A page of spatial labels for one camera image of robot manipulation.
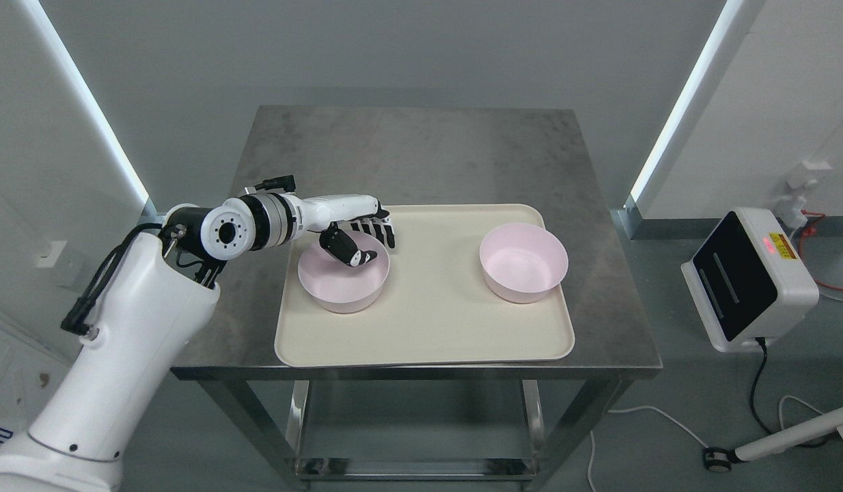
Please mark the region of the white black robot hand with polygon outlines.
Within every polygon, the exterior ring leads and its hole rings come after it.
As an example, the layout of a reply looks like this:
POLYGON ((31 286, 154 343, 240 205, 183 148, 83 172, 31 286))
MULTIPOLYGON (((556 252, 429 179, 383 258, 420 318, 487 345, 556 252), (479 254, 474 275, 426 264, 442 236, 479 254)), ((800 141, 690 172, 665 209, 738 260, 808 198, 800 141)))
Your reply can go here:
POLYGON ((296 205, 299 230, 319 234, 319 247, 346 266, 367 264, 376 259, 378 253, 359 249, 353 238, 342 230, 344 222, 353 231, 369 234, 387 248, 396 248, 391 214, 374 196, 331 194, 300 199, 296 205))

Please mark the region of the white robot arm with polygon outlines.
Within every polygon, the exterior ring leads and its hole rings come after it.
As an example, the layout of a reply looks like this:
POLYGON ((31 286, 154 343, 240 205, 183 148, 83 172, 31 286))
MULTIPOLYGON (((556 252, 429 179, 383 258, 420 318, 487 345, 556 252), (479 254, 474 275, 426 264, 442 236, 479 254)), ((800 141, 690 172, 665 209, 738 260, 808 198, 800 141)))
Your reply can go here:
POLYGON ((133 228, 62 320, 81 352, 28 429, 0 445, 0 491, 118 490, 141 416, 215 312, 217 277, 249 250, 288 242, 301 215, 294 177, 281 176, 133 228))

